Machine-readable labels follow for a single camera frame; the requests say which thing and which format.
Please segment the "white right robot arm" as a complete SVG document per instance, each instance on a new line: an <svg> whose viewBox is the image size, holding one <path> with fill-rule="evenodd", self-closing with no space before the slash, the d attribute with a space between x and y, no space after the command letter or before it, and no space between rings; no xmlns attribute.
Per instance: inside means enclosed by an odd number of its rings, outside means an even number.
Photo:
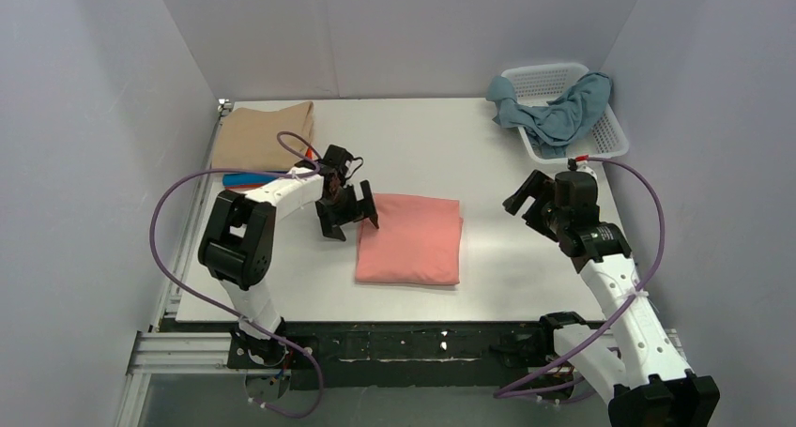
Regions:
<svg viewBox="0 0 796 427"><path fill-rule="evenodd" d="M606 403L611 425L708 425L720 390L711 376L693 371L664 330L623 232L600 218L593 172L534 171L504 209L514 215L527 199L526 225L571 259L606 317L592 330L573 313L556 313L545 328L555 354Z"/></svg>

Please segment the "pink t-shirt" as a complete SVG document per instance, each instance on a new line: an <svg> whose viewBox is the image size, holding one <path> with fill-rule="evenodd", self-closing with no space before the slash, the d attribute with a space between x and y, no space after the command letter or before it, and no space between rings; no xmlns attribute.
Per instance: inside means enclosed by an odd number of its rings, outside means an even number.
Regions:
<svg viewBox="0 0 796 427"><path fill-rule="evenodd" d="M464 220L460 202L419 195L375 195L378 227L358 231L354 279L365 284L455 286Z"/></svg>

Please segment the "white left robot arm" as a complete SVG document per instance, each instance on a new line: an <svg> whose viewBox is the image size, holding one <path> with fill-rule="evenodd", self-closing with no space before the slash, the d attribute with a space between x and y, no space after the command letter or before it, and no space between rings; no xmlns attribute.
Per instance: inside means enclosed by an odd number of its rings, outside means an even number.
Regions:
<svg viewBox="0 0 796 427"><path fill-rule="evenodd" d="M378 225L369 182L361 181L358 190L349 182L362 164L361 157L331 145L319 160L300 161L283 178L216 197L198 261L227 291L246 341L263 347L283 323L266 282L279 221L313 205L322 236L339 241L346 239L346 224Z"/></svg>

